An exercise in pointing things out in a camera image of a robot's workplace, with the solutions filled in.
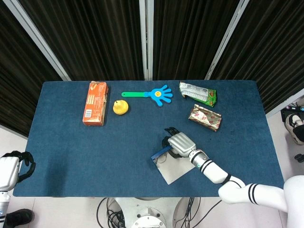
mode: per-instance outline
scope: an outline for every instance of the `orange box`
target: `orange box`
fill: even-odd
[[[106,98],[108,86],[105,82],[90,83],[87,93],[85,111],[82,122],[87,126],[104,125]]]

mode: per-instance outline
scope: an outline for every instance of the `snack package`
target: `snack package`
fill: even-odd
[[[87,126],[103,126],[108,86],[105,82],[92,81],[87,93],[82,122]]]
[[[189,96],[211,107],[213,107],[217,101],[217,91],[215,89],[206,89],[180,81],[180,92],[183,97]]]
[[[220,122],[222,121],[222,115],[195,104],[188,119],[216,132],[219,129]]]

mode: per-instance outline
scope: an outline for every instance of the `yellow pear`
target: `yellow pear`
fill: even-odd
[[[129,109],[129,105],[126,101],[124,100],[119,100],[119,101],[115,101],[114,105],[113,105],[113,111],[117,114],[117,115],[123,115],[125,114]]]

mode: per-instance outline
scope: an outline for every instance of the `white sneaker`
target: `white sneaker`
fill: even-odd
[[[304,145],[304,123],[299,116],[295,114],[288,115],[285,121],[285,127],[296,144]]]

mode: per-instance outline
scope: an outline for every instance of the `blue tablecloth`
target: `blue tablecloth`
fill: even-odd
[[[167,185],[150,157],[162,148],[173,126],[225,171],[246,184],[282,187],[283,178],[254,81],[186,81],[217,90],[214,108],[182,98],[179,81],[108,81],[104,126],[82,123],[89,82],[43,85],[26,150],[37,163],[34,174],[18,184],[15,196],[56,197],[211,197],[221,185],[193,169]],[[171,104],[150,98],[124,98],[129,111],[113,113],[123,91],[151,91],[164,84]],[[222,114],[218,132],[188,120],[194,104]],[[22,165],[21,173],[27,167]]]

